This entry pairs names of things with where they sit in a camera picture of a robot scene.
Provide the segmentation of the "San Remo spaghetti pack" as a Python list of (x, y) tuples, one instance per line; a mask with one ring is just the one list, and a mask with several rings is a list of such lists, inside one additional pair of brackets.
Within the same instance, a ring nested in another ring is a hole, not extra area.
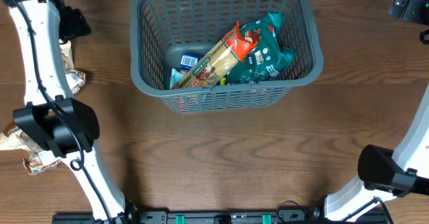
[(241, 33), (239, 22), (176, 83), (173, 89), (215, 86), (259, 42), (259, 35), (251, 30)]

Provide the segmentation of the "grey plastic basket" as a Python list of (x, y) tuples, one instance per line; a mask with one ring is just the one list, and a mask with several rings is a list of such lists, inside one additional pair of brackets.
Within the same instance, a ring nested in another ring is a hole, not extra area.
[[(236, 23), (280, 12), (277, 34), (294, 51), (291, 65), (273, 80), (171, 89), (171, 71), (184, 53), (206, 54)], [(172, 111), (196, 113), (269, 106), (320, 75), (324, 58), (310, 0), (131, 0), (131, 78), (143, 93)]]

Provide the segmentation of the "white brown snack bag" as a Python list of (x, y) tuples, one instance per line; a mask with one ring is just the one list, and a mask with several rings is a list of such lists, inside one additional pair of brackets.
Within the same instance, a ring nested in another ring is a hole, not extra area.
[(63, 165), (59, 157), (51, 151), (43, 150), (32, 140), (14, 121), (9, 123), (1, 132), (1, 151), (24, 150), (23, 167), (29, 175), (37, 175), (49, 169)]
[(71, 41), (60, 44), (66, 80), (75, 95), (86, 83), (86, 74), (74, 68)]

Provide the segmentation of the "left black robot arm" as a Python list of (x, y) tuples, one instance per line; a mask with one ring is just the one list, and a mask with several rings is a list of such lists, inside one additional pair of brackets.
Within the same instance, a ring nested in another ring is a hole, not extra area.
[(137, 208), (109, 177), (99, 154), (94, 110), (76, 100), (66, 80), (61, 44), (91, 29), (64, 0), (2, 0), (16, 26), (25, 70), (25, 106), (14, 122), (41, 149), (69, 167), (93, 210), (91, 217), (55, 216), (68, 223), (138, 223)]

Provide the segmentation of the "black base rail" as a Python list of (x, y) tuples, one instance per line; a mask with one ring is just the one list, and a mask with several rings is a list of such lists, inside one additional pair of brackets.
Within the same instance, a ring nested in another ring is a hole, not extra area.
[(132, 214), (125, 217), (111, 218), (109, 221), (96, 221), (92, 214), (58, 214), (52, 216), (52, 224), (83, 224), (83, 223), (137, 223), (137, 224), (277, 224), (277, 223), (363, 223), (387, 224), (388, 218), (382, 209), (372, 209), (357, 218), (355, 222), (330, 221), (316, 216), (311, 217), (303, 210), (296, 208), (280, 211), (247, 211), (235, 213), (175, 213), (150, 211)]

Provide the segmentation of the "green Nescafe coffee bag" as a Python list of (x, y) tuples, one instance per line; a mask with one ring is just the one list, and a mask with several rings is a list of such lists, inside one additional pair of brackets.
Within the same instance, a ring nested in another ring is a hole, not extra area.
[(244, 61), (226, 75), (228, 85), (271, 80), (291, 65), (295, 51), (278, 43), (283, 18), (281, 12), (267, 13), (261, 19), (241, 27), (242, 34), (254, 33), (259, 37), (259, 42)]

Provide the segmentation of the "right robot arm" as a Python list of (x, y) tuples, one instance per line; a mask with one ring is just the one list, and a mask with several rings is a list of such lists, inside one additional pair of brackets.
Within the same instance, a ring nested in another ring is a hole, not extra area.
[(387, 201), (410, 193), (428, 194), (428, 94), (396, 149), (365, 146), (357, 175), (324, 199), (320, 220), (326, 223), (392, 223)]

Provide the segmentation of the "white teal tissue pack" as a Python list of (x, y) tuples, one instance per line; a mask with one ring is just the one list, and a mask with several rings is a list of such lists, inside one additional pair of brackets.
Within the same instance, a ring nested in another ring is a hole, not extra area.
[(170, 77), (170, 89), (173, 89), (173, 87), (180, 82), (184, 77), (184, 74), (182, 74), (180, 71), (177, 71), (175, 68), (171, 71), (171, 77)]

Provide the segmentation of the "blue food box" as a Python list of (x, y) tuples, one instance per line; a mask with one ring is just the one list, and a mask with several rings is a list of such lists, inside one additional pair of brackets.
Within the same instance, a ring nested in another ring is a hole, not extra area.
[(183, 53), (180, 61), (180, 72), (186, 74), (197, 65), (201, 58), (203, 58), (203, 55)]

